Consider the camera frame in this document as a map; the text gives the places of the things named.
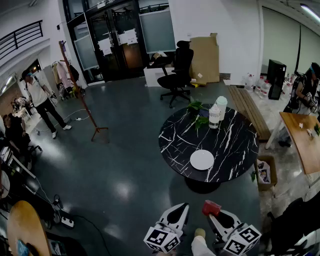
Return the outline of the green leafy plant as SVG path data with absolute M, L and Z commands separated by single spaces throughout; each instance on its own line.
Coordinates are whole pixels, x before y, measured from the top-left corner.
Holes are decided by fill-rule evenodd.
M 209 109 L 201 101 L 192 100 L 187 107 L 187 113 L 192 119 L 196 131 L 200 127 L 209 124 Z

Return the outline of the white frosted bottle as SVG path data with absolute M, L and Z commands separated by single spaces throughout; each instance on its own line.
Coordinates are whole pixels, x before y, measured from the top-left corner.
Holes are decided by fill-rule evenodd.
M 219 107 L 217 106 L 217 104 L 214 104 L 210 109 L 209 109 L 209 123 L 208 126 L 211 129 L 217 129 L 219 126 L 219 122 L 220 122 L 220 114 L 221 111 L 219 109 Z
M 217 100 L 215 101 L 215 104 L 220 110 L 220 117 L 219 120 L 223 121 L 226 113 L 226 108 L 228 104 L 228 100 L 224 96 L 219 96 Z

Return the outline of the person's white trouser leg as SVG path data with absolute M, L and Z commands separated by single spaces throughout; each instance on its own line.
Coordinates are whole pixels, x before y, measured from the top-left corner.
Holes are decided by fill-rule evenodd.
M 203 236 L 197 235 L 191 243 L 193 256 L 216 256 L 207 246 Z

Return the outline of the black marble round table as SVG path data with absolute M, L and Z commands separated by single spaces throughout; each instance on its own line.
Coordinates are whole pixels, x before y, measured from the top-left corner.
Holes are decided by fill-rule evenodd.
M 259 152 L 258 133 L 247 117 L 227 107 L 217 128 L 210 128 L 210 107 L 199 103 L 178 110 L 163 123 L 158 136 L 165 162 L 184 177 L 191 190 L 203 194 L 245 174 Z M 191 164 L 190 158 L 198 150 L 213 155 L 213 163 L 204 170 Z

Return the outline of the round wooden table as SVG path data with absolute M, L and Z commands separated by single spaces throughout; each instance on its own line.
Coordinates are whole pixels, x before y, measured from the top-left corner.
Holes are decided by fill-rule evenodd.
M 18 201 L 10 210 L 7 220 L 7 238 L 13 256 L 18 256 L 18 241 L 31 244 L 39 256 L 52 256 L 47 234 L 33 206 Z

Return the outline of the clear water jug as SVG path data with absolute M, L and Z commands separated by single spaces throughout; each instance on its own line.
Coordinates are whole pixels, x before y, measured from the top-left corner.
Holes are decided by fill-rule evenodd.
M 260 94 L 261 94 L 261 88 L 262 88 L 262 86 L 264 85 L 264 83 L 265 83 L 264 76 L 261 75 L 261 76 L 259 77 L 259 79 L 257 79 L 256 84 L 255 84 L 255 89 L 254 89 L 254 91 L 255 91 L 255 93 L 256 93 L 257 95 L 260 95 Z
M 260 97 L 262 99 L 267 99 L 269 97 L 271 84 L 268 80 L 265 80 L 260 89 Z
M 248 74 L 244 81 L 244 88 L 249 92 L 252 93 L 254 89 L 254 76 L 252 74 Z

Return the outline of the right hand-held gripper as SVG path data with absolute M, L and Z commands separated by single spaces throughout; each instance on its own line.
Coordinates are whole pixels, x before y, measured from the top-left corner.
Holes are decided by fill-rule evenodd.
M 230 255 L 244 255 L 255 246 L 262 236 L 252 224 L 241 223 L 235 214 L 226 210 L 220 211 L 219 221 L 214 215 L 209 214 L 208 222 L 216 235 L 223 235 L 220 241 L 213 244 L 213 248 L 218 254 L 226 252 Z M 224 234 L 223 226 L 237 227 Z

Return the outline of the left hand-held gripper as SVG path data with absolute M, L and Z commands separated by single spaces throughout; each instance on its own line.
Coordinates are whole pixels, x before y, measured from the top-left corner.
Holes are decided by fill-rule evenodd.
M 185 236 L 183 228 L 188 222 L 190 206 L 180 203 L 167 209 L 155 226 L 150 227 L 145 235 L 144 243 L 154 252 L 170 253 Z

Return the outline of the wooden coat rack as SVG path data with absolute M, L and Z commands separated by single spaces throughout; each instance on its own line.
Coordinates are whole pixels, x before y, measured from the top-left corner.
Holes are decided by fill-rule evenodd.
M 67 70 L 68 70 L 70 78 L 71 78 L 71 81 L 73 82 L 73 84 L 75 86 L 75 90 L 79 94 L 79 98 L 81 100 L 81 103 L 84 106 L 85 111 L 87 112 L 88 117 L 90 118 L 90 120 L 91 120 L 91 122 L 92 122 L 92 124 L 94 126 L 94 133 L 93 133 L 93 136 L 91 138 L 91 141 L 93 142 L 94 139 L 95 139 L 95 136 L 97 134 L 100 134 L 102 132 L 102 130 L 108 131 L 109 128 L 108 127 L 98 127 L 98 125 L 96 124 L 96 122 L 95 122 L 95 120 L 94 120 L 94 118 L 93 118 L 93 116 L 91 114 L 91 111 L 89 110 L 89 108 L 88 108 L 88 106 L 87 106 L 82 94 L 80 93 L 80 87 L 78 86 L 78 84 L 77 84 L 77 82 L 76 82 L 76 80 L 75 80 L 75 78 L 74 78 L 74 76 L 72 74 L 72 71 L 71 71 L 71 68 L 70 68 L 70 65 L 69 65 L 69 61 L 68 61 L 68 59 L 67 59 L 67 57 L 65 55 L 65 52 L 63 50 L 63 46 L 65 45 L 65 43 L 66 43 L 65 41 L 59 41 L 58 42 L 61 54 L 63 56 L 63 60 L 62 61 L 65 62 L 65 65 L 67 67 Z

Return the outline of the hanging clothes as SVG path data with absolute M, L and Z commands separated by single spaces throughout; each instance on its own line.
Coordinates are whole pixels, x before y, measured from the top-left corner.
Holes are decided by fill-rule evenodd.
M 76 87 L 71 80 L 69 72 L 66 67 L 58 61 L 55 61 L 51 65 L 51 69 L 56 82 L 56 87 L 59 92 L 59 96 L 62 100 L 67 100 L 69 98 L 78 98 L 78 93 L 76 92 Z

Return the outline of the black balcony railing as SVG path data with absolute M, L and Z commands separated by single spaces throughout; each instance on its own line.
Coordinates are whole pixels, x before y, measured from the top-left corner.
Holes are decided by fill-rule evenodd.
M 0 60 L 22 46 L 43 37 L 42 20 L 32 22 L 0 38 Z

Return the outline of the wooden slatted bench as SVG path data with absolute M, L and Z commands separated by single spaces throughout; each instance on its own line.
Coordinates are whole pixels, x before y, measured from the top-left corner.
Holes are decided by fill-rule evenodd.
M 235 85 L 227 86 L 228 91 L 234 101 L 236 110 L 248 118 L 255 130 L 260 142 L 267 142 L 271 132 L 250 93 L 244 88 L 238 88 Z

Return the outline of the black framed glass door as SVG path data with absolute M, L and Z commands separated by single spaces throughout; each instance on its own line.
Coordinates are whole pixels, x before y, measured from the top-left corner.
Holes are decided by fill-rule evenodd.
M 175 55 L 169 0 L 62 0 L 87 84 L 144 75 Z

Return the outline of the long ceiling tube light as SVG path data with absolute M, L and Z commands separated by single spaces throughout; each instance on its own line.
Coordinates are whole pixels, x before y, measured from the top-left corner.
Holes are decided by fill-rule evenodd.
M 316 14 L 315 11 L 313 11 L 310 7 L 308 7 L 306 4 L 301 3 L 300 7 L 308 13 L 313 19 L 315 19 L 317 22 L 320 23 L 320 16 Z

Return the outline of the black cabinet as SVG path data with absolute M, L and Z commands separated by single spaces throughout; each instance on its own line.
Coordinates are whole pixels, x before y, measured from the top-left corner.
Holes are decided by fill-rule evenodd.
M 270 100 L 279 100 L 283 83 L 285 81 L 285 74 L 287 71 L 287 66 L 277 60 L 269 60 L 268 70 L 267 70 L 267 81 L 270 84 L 270 89 L 268 92 L 268 98 Z

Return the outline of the open cardboard box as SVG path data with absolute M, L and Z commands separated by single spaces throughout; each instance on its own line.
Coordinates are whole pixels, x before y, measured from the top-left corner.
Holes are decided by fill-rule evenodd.
M 255 177 L 260 192 L 271 190 L 278 182 L 276 163 L 273 156 L 258 156 L 254 163 Z

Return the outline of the white round plate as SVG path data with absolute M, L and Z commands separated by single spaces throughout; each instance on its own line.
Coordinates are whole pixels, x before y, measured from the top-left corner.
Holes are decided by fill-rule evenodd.
M 214 165 L 214 161 L 213 154 L 204 149 L 196 150 L 190 156 L 190 164 L 193 168 L 200 171 L 211 168 Z

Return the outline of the brown cardboard sheet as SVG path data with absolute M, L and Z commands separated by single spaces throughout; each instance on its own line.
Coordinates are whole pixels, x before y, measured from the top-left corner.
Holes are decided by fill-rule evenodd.
M 210 36 L 193 37 L 190 39 L 190 49 L 193 58 L 190 66 L 190 76 L 195 83 L 206 85 L 220 81 L 219 46 L 217 33 Z

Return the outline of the wooden desk with white legs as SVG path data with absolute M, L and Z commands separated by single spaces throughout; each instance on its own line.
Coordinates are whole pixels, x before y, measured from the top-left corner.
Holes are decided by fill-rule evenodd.
M 320 136 L 308 134 L 308 129 L 315 133 L 314 126 L 320 127 L 318 119 L 312 115 L 280 112 L 279 121 L 273 129 L 265 149 L 270 147 L 278 135 L 281 125 L 286 128 L 296 148 L 304 174 L 310 175 L 320 172 Z

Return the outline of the white low platform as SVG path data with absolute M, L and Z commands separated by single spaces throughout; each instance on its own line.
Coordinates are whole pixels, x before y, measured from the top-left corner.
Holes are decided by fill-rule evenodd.
M 158 79 L 165 76 L 165 72 L 161 67 L 158 68 L 148 68 L 143 69 L 144 77 L 146 81 L 146 87 L 160 87 Z

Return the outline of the black office chair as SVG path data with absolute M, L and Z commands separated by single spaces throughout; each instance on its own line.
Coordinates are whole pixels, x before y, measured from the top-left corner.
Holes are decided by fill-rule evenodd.
M 160 100 L 162 101 L 166 96 L 172 96 L 169 102 L 169 108 L 173 108 L 173 101 L 177 97 L 191 102 L 188 97 L 191 93 L 189 89 L 184 89 L 186 86 L 191 84 L 190 67 L 194 57 L 194 51 L 190 49 L 190 41 L 180 40 L 177 42 L 177 48 L 175 50 L 175 57 L 173 60 L 173 70 L 172 74 L 168 74 L 164 65 L 162 65 L 162 71 L 164 76 L 157 79 L 157 83 L 167 89 L 170 92 L 160 95 Z

